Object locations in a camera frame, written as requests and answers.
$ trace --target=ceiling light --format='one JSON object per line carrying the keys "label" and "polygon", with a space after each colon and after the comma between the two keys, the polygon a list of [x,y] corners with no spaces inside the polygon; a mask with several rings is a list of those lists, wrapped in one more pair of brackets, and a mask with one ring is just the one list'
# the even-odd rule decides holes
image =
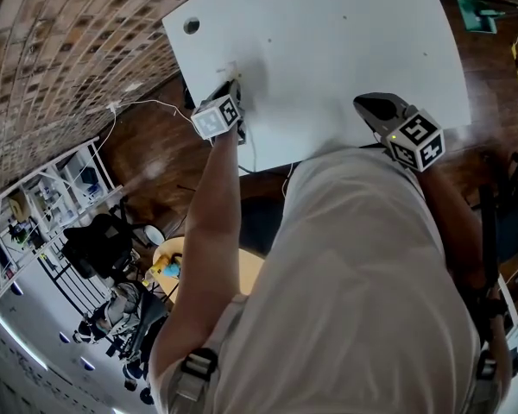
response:
{"label": "ceiling light", "polygon": [[4,328],[8,334],[11,336],[11,338],[17,342],[17,345],[19,345],[21,348],[25,350],[25,352],[30,355],[36,363],[38,363],[41,367],[43,367],[46,371],[48,370],[48,367],[46,366],[46,363],[42,361],[42,359],[39,358],[35,353],[33,353],[30,348],[27,346],[27,344],[22,341],[16,333],[9,327],[9,325],[2,319],[0,316],[0,325],[2,325],[2,328]]}
{"label": "ceiling light", "polygon": [[86,371],[94,371],[96,367],[94,367],[87,359],[85,359],[83,356],[80,356],[80,359],[83,361],[83,365],[85,367]]}
{"label": "ceiling light", "polygon": [[10,287],[10,290],[16,295],[16,296],[22,296],[23,295],[23,290],[21,289],[21,287],[16,283],[14,282],[11,287]]}
{"label": "ceiling light", "polygon": [[69,337],[67,337],[66,335],[64,335],[61,331],[60,331],[60,339],[63,343],[71,343],[71,341],[69,340]]}

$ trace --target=person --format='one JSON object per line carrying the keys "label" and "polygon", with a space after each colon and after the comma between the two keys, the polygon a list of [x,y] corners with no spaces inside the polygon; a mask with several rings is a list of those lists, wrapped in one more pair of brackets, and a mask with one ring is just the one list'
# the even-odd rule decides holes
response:
{"label": "person", "polygon": [[124,387],[127,390],[131,392],[135,391],[138,386],[137,381],[140,378],[144,379],[147,383],[146,387],[140,392],[140,400],[146,405],[154,404],[154,399],[152,398],[148,384],[149,356],[151,354],[155,338],[166,320],[167,317],[162,317],[149,327],[148,333],[146,333],[142,340],[139,353],[136,356],[131,357],[131,360],[123,365],[123,375],[125,378]]}
{"label": "person", "polygon": [[107,335],[121,335],[140,323],[138,303],[142,292],[133,281],[111,288],[111,298],[85,317],[73,333],[76,343],[98,342]]}
{"label": "person", "polygon": [[[214,143],[190,205],[179,294],[152,350],[161,413],[175,369],[243,302],[239,204],[231,131]],[[413,174],[360,148],[304,161],[253,291],[222,339],[205,405],[224,414],[459,413],[481,345],[458,287],[484,286],[480,222],[437,167]],[[504,399],[502,316],[491,328]]]}

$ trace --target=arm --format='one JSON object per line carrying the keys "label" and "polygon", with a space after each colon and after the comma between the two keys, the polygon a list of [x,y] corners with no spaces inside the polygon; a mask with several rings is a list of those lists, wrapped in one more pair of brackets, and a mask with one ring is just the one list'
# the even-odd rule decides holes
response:
{"label": "arm", "polygon": [[176,304],[152,349],[150,382],[201,347],[239,290],[240,181],[236,128],[217,138],[186,218]]}
{"label": "arm", "polygon": [[[468,204],[437,168],[430,167],[416,173],[445,247],[447,268],[457,285],[479,290],[485,285],[483,268],[482,224]],[[491,298],[499,299],[498,285]],[[501,400],[506,397],[512,379],[512,362],[504,332],[502,316],[490,320],[493,340],[489,348],[497,363],[497,376],[501,381]]]}
{"label": "arm", "polygon": [[445,247],[447,268],[457,283],[479,290],[485,286],[482,225],[471,208],[435,166],[416,173]]}

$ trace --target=backpack strap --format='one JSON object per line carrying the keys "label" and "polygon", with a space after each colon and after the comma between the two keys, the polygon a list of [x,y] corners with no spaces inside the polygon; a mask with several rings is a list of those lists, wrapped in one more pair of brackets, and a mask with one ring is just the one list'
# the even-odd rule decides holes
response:
{"label": "backpack strap", "polygon": [[494,414],[501,402],[496,362],[488,350],[482,351],[474,369],[468,396],[461,414]]}
{"label": "backpack strap", "polygon": [[212,412],[218,385],[218,356],[227,335],[236,328],[247,296],[237,295],[226,307],[202,348],[194,349],[176,368],[167,390],[169,414]]}

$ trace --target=marker cube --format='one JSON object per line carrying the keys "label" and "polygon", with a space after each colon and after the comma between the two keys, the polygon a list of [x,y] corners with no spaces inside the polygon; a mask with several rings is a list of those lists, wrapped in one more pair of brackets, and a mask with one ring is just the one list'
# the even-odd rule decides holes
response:
{"label": "marker cube", "polygon": [[445,153],[443,129],[425,110],[386,135],[386,142],[396,161],[417,172],[424,172]]}
{"label": "marker cube", "polygon": [[221,135],[242,119],[243,112],[231,94],[205,100],[192,114],[192,121],[204,140]]}

